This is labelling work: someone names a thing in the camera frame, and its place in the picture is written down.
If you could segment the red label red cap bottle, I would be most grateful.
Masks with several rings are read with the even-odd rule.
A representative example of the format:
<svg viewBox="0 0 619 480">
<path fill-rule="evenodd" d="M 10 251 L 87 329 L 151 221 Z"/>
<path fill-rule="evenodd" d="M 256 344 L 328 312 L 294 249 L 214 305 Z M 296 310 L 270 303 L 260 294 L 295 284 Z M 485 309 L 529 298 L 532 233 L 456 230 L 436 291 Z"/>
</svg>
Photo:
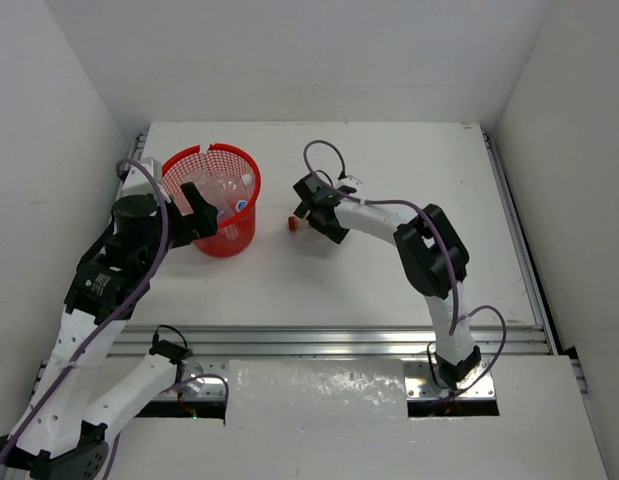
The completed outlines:
<svg viewBox="0 0 619 480">
<path fill-rule="evenodd" d="M 296 215 L 291 215 L 288 217 L 287 226 L 291 233 L 298 233 L 309 228 L 307 220 Z"/>
</svg>

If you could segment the blue label bottle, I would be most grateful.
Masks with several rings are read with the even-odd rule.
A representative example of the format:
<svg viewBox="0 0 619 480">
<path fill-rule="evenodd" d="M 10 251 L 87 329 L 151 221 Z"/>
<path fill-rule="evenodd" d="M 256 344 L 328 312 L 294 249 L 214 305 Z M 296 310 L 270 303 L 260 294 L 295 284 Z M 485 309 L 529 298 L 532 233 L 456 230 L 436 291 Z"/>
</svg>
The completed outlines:
<svg viewBox="0 0 619 480">
<path fill-rule="evenodd" d="M 235 204 L 235 209 L 237 212 L 241 212 L 247 207 L 247 205 L 248 205 L 247 200 L 239 200 Z"/>
</svg>

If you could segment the clear bottle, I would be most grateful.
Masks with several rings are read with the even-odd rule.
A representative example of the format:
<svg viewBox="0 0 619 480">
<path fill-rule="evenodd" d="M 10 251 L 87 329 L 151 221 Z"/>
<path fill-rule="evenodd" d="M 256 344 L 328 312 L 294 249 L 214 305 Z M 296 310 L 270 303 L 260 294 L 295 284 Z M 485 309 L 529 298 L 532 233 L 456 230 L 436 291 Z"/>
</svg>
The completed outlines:
<svg viewBox="0 0 619 480">
<path fill-rule="evenodd" d="M 188 183 L 193 184 L 201 195 L 216 190 L 214 178 L 208 172 L 201 169 L 186 173 L 180 180 L 181 185 Z"/>
<path fill-rule="evenodd" d="M 240 196 L 244 190 L 254 183 L 254 176 L 250 173 L 234 175 L 216 172 L 212 175 L 212 179 L 225 196 Z"/>
</svg>

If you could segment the clear bottle sideways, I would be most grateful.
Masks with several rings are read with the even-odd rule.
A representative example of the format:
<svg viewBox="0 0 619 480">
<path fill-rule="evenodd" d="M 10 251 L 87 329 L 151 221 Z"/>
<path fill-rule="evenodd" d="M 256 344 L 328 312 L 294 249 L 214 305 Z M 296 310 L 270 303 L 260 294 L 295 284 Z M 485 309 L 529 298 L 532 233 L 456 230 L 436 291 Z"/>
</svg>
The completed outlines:
<svg viewBox="0 0 619 480">
<path fill-rule="evenodd" d="M 235 204 L 237 201 L 243 200 L 242 198 L 233 197 L 233 198 L 225 198 L 223 195 L 212 196 L 212 199 L 209 201 L 217 209 L 217 221 L 219 224 L 231 219 L 237 212 L 235 209 Z"/>
</svg>

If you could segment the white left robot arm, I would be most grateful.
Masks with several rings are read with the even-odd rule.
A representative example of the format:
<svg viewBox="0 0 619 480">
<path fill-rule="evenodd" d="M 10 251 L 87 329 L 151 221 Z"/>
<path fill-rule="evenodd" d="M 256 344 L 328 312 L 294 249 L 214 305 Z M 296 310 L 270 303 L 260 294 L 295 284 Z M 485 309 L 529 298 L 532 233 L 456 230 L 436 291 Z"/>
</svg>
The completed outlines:
<svg viewBox="0 0 619 480">
<path fill-rule="evenodd" d="M 101 365 L 168 250 L 218 230 L 216 208 L 192 184 L 183 190 L 193 206 L 188 215 L 158 188 L 114 203 L 109 229 L 77 267 L 37 389 L 18 424 L 0 437 L 0 468 L 31 479 L 95 479 L 109 470 L 126 424 L 180 386 L 192 352 L 155 336 L 130 374 L 91 398 Z"/>
</svg>

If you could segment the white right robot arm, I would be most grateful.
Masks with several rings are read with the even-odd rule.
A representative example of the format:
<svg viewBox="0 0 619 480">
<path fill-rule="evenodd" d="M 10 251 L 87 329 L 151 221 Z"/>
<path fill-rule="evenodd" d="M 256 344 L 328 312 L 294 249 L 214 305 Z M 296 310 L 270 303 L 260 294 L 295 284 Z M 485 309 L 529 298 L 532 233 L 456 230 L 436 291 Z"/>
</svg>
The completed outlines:
<svg viewBox="0 0 619 480">
<path fill-rule="evenodd" d="M 351 176 L 341 177 L 332 187 L 307 174 L 293 186 L 300 198 L 294 216 L 336 244 L 354 230 L 396 248 L 409 284 L 427 304 L 438 376 L 455 389 L 481 360 L 470 328 L 461 319 L 468 250 L 439 206 L 364 200 L 355 196 L 360 187 Z"/>
</svg>

